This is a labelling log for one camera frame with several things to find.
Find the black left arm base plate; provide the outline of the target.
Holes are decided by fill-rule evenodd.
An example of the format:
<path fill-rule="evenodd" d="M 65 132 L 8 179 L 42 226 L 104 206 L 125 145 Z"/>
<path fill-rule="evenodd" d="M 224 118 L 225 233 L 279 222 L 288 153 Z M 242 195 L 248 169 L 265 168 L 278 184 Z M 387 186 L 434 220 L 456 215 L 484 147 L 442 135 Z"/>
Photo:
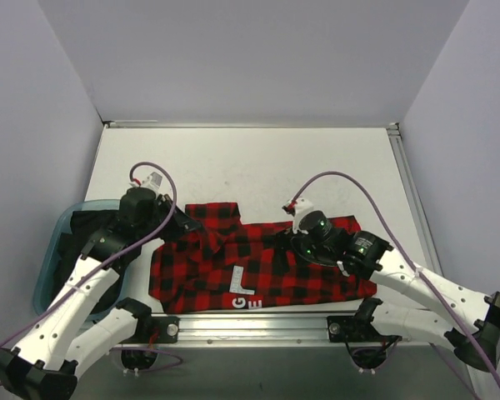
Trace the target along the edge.
<path fill-rule="evenodd" d="M 123 341 L 132 344 L 173 344 L 178 341 L 180 319 L 175 316 L 148 317 L 140 320 L 135 333 Z"/>

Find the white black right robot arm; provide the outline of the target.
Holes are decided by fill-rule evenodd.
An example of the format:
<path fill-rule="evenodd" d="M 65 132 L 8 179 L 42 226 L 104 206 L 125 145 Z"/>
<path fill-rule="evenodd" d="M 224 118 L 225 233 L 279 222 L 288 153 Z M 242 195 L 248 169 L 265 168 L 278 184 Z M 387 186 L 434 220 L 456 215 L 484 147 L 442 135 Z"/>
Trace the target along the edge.
<path fill-rule="evenodd" d="M 498 367 L 500 292 L 476 292 L 417 264 L 408 266 L 389 242 L 366 231 L 349 233 L 332 227 L 323 234 L 303 234 L 287 229 L 277 234 L 275 244 L 274 262 L 282 267 L 292 252 L 299 267 L 314 263 L 357 283 L 368 280 L 418 305 L 401 307 L 367 298 L 344 329 L 346 339 L 400 337 L 447 348 L 480 371 Z"/>

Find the red black plaid shirt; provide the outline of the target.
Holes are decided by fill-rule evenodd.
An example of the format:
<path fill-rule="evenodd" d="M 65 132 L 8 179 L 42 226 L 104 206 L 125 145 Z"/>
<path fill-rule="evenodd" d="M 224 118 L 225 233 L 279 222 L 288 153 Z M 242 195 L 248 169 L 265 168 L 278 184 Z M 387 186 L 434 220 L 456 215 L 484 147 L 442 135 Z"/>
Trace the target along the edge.
<path fill-rule="evenodd" d="M 148 293 L 165 313 L 343 303 L 377 292 L 373 282 L 297 257 L 290 222 L 244 224 L 235 202 L 188 204 L 185 212 L 201 228 L 152 254 Z"/>

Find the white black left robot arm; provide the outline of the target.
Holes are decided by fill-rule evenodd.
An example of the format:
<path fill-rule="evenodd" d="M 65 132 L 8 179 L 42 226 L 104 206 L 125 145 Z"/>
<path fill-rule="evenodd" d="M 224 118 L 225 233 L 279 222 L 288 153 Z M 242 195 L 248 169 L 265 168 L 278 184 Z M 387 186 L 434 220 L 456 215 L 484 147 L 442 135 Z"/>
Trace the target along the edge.
<path fill-rule="evenodd" d="M 152 309 L 118 296 L 128 266 L 154 239 L 176 242 L 202 224 L 168 195 L 133 187 L 116 209 L 80 209 L 58 239 L 69 276 L 48 309 L 10 348 L 0 347 L 0 384 L 21 399 L 69 399 L 103 355 L 155 331 Z"/>

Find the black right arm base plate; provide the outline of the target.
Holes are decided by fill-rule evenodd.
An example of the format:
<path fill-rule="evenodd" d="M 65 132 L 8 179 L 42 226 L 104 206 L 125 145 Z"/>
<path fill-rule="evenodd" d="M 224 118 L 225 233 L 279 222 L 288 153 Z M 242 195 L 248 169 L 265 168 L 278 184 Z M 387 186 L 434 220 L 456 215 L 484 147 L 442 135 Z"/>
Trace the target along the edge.
<path fill-rule="evenodd" d="M 394 335 L 382 335 L 368 322 L 353 316 L 328 316 L 327 334 L 330 343 L 390 343 Z"/>

